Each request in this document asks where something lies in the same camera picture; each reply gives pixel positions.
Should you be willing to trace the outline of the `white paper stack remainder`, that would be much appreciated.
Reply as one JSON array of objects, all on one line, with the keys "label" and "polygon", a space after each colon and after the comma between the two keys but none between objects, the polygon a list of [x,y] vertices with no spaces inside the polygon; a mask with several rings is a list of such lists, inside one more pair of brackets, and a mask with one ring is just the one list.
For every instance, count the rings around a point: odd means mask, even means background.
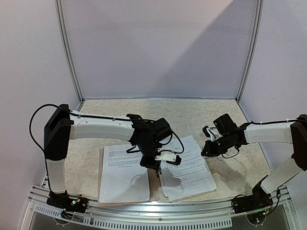
[{"label": "white paper stack remainder", "polygon": [[179,154],[180,165],[161,162],[160,183],[169,202],[210,193],[217,188],[197,141],[191,135],[181,141],[185,151]]}]

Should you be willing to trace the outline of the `brown plastic folder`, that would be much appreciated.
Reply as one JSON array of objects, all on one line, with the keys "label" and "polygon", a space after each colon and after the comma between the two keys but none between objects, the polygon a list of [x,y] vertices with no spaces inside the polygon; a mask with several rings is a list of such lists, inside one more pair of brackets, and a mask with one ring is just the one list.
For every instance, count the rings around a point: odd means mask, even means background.
[{"label": "brown plastic folder", "polygon": [[[99,196],[99,188],[100,188],[101,173],[102,173],[103,154],[104,154],[104,148],[100,149],[100,152],[99,152],[98,196]],[[168,199],[162,193],[160,179],[156,177],[155,171],[152,169],[149,169],[149,170],[147,169],[147,172],[148,172],[149,186],[150,186],[150,200],[149,201],[167,201]],[[130,204],[140,204],[140,203],[104,205],[98,202],[98,205],[101,207],[121,206],[121,205],[130,205]]]}]

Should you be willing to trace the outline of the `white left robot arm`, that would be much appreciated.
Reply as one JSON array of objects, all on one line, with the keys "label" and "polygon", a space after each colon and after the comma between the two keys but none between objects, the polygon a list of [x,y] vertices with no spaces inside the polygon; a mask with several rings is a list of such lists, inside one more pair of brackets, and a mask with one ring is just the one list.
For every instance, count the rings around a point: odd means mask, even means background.
[{"label": "white left robot arm", "polygon": [[61,208],[71,204],[65,185],[65,159],[70,140],[100,138],[127,141],[140,150],[142,167],[158,170],[160,162],[156,156],[162,147],[161,141],[171,134],[171,127],[164,118],[148,120],[134,114],[90,115],[61,104],[44,128],[44,156],[53,201]]}]

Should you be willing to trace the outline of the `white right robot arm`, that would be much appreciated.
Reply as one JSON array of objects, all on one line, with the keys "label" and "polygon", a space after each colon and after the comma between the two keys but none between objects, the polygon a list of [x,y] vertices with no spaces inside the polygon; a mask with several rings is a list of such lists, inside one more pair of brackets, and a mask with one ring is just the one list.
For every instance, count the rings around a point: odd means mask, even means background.
[{"label": "white right robot arm", "polygon": [[203,157],[224,156],[231,148],[239,151],[242,146],[258,143],[268,163],[272,163],[268,147],[275,147],[274,151],[277,152],[279,150],[277,145],[281,144],[289,151],[288,157],[285,155],[285,150],[281,151],[280,164],[252,189],[252,195],[248,199],[248,205],[252,209],[258,209],[265,202],[270,202],[270,194],[273,191],[307,170],[306,114],[279,121],[250,121],[240,126],[229,114],[224,114],[215,119],[213,124],[214,127],[205,126],[202,129],[208,138],[201,151]]}]

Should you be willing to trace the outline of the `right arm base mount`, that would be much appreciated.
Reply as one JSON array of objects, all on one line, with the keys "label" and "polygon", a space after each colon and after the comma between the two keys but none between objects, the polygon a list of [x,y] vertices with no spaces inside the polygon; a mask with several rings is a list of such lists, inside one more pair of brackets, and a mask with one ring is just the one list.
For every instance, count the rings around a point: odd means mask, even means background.
[{"label": "right arm base mount", "polygon": [[231,206],[236,214],[269,206],[269,209],[263,211],[262,214],[263,216],[267,216],[277,208],[281,198],[280,190],[277,190],[276,198],[277,203],[273,205],[271,194],[267,194],[265,192],[254,192],[251,195],[237,195],[232,199]]}]

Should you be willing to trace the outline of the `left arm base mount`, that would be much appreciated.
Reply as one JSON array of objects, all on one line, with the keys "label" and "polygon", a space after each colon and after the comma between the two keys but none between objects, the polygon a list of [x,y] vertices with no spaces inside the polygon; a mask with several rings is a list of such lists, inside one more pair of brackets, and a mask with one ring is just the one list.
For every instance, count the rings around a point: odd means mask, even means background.
[{"label": "left arm base mount", "polygon": [[85,214],[88,203],[88,198],[82,195],[71,198],[67,191],[61,194],[50,191],[47,198],[47,205],[62,209],[60,217],[66,220],[72,220],[74,213]]}]

